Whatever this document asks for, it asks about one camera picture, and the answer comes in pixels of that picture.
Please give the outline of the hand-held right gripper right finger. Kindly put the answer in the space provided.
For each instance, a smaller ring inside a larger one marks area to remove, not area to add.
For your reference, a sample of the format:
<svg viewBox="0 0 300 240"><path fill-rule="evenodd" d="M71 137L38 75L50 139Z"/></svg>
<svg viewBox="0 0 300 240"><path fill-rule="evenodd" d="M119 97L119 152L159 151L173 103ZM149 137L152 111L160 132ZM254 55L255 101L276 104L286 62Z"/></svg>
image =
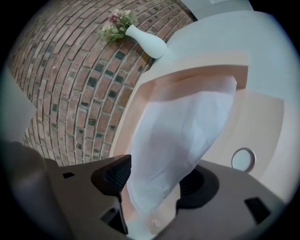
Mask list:
<svg viewBox="0 0 300 240"><path fill-rule="evenodd" d="M196 209L199 208L197 192L204 184L204 176L200 166L196 166L180 182L180 198L176 202L176 209Z"/></svg>

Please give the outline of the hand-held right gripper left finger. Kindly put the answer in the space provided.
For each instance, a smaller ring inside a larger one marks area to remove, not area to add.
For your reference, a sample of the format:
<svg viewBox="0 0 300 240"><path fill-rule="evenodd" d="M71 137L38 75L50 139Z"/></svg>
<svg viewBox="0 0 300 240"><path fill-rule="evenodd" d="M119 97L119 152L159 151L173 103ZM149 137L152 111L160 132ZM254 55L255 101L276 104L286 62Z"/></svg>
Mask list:
<svg viewBox="0 0 300 240"><path fill-rule="evenodd" d="M101 220L116 231L127 235L128 228L123 216L121 192L131 174L131 155L124 155L110 164L95 170L92 184L104 195L117 198L116 204L103 214Z"/></svg>

